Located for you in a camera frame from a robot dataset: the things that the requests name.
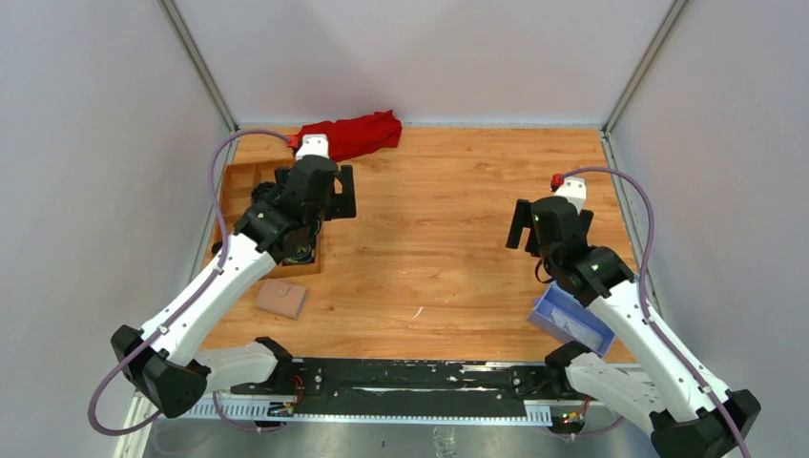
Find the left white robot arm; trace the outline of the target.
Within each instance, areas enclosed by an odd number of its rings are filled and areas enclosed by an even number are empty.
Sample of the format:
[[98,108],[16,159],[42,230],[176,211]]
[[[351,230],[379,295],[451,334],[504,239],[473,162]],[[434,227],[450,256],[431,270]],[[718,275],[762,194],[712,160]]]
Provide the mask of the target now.
[[198,276],[143,325],[123,325],[113,334],[124,377],[164,416],[178,417],[203,396],[234,385],[256,383],[270,394],[291,385],[291,356],[270,338],[220,350],[200,346],[251,286],[315,248],[324,222],[356,217],[352,169],[330,157],[330,146],[325,134],[304,135],[293,165],[255,191]]

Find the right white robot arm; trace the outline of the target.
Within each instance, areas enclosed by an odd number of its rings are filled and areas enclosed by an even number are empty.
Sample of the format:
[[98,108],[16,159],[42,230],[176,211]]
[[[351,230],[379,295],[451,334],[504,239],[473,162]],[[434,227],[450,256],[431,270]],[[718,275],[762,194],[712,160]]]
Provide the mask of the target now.
[[[579,172],[558,174],[551,195],[516,202],[507,246],[523,248],[547,273],[546,300],[561,299],[560,320],[534,321],[561,345],[545,359],[545,385],[557,398],[597,400],[646,433],[661,457],[749,455],[745,439],[761,406],[747,389],[733,390],[675,335],[647,299],[646,275],[611,248],[588,241],[593,214]],[[646,374],[640,381],[606,363],[573,335],[605,327]]]

